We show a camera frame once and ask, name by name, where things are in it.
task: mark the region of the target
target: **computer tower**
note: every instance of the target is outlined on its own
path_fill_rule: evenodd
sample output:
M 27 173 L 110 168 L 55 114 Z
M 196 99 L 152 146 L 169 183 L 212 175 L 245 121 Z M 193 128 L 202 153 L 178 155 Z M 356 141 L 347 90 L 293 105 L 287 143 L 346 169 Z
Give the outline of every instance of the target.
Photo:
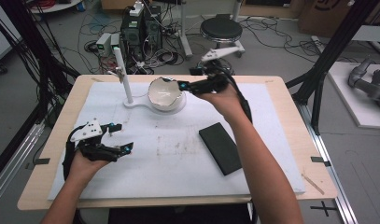
M 146 33 L 149 49 L 162 48 L 161 6 L 145 8 Z
M 142 62 L 145 59 L 143 49 L 148 44 L 146 40 L 146 25 L 144 23 L 144 11 L 139 16 L 125 15 L 122 19 L 120 31 L 123 45 L 125 47 L 126 58 L 130 62 Z

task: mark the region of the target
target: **person's right arm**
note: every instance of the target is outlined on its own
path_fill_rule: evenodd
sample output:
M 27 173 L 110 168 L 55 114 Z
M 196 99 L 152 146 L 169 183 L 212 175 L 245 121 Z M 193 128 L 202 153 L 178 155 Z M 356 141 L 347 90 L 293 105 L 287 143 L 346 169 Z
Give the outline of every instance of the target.
M 260 221 L 303 223 L 300 206 L 285 174 L 248 120 L 234 88 L 198 95 L 230 124 L 253 203 Z

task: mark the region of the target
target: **table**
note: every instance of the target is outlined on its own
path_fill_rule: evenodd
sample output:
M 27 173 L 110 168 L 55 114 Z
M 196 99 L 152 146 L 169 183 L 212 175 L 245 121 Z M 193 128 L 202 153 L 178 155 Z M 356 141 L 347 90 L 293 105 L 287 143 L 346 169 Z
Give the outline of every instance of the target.
M 178 80 L 195 81 L 204 77 L 169 76 Z M 133 82 L 150 82 L 156 76 L 129 76 Z M 291 96 L 280 77 L 235 76 L 238 83 L 264 83 L 274 102 L 275 110 L 289 141 L 295 161 L 303 176 L 306 192 L 297 195 L 298 200 L 333 199 L 337 190 L 333 185 L 323 162 L 312 162 L 311 157 L 319 157 L 319 153 L 303 120 L 291 100 Z M 93 82 L 118 82 L 117 77 L 106 75 L 83 75 L 70 92 L 60 117 L 50 134 L 40 158 L 50 158 L 49 164 L 37 165 L 18 201 L 21 210 L 48 209 L 49 190 L 52 186 L 56 169 L 61 164 L 65 141 L 77 121 L 77 115 L 82 108 Z M 184 197 L 184 198 L 142 198 L 114 200 L 81 200 L 78 208 L 125 207 L 125 206 L 156 206 L 211 203 L 248 203 L 250 195 L 245 196 L 214 196 L 214 197 Z

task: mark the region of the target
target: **hand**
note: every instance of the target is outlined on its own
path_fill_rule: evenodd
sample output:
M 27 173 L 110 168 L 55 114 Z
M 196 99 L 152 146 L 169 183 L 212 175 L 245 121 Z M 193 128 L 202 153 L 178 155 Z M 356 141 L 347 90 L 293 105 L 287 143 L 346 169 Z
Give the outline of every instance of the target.
M 211 103 L 225 119 L 230 119 L 243 113 L 239 96 L 231 84 L 219 93 L 204 93 L 196 96 Z
M 93 176 L 109 161 L 90 161 L 80 151 L 76 152 L 66 182 L 85 188 Z

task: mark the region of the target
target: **person's left arm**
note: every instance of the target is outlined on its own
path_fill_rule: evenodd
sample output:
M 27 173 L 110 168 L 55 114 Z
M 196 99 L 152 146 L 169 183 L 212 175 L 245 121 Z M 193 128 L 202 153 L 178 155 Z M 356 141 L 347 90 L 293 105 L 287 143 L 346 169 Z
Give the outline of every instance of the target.
M 90 161 L 81 152 L 76 152 L 70 174 L 41 223 L 73 223 L 82 190 L 97 171 L 107 164 L 108 161 Z

